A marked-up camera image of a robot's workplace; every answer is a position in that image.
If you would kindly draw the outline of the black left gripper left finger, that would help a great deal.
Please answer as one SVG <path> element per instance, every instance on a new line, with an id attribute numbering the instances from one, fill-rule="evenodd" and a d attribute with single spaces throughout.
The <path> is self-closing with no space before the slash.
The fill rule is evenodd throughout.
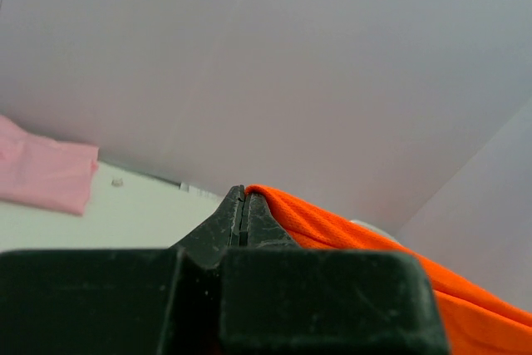
<path id="1" fill-rule="evenodd" d="M 173 248 L 184 250 L 201 268 L 215 268 L 228 246 L 239 245 L 244 202 L 244 186 L 233 186 L 214 213 Z"/>

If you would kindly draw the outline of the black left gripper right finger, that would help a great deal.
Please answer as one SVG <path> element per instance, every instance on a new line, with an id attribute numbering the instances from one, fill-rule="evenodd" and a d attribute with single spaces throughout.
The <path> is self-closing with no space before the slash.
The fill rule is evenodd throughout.
<path id="1" fill-rule="evenodd" d="M 239 246 L 253 249 L 298 248 L 299 244 L 273 217 L 264 196 L 246 195 L 239 227 Z"/>

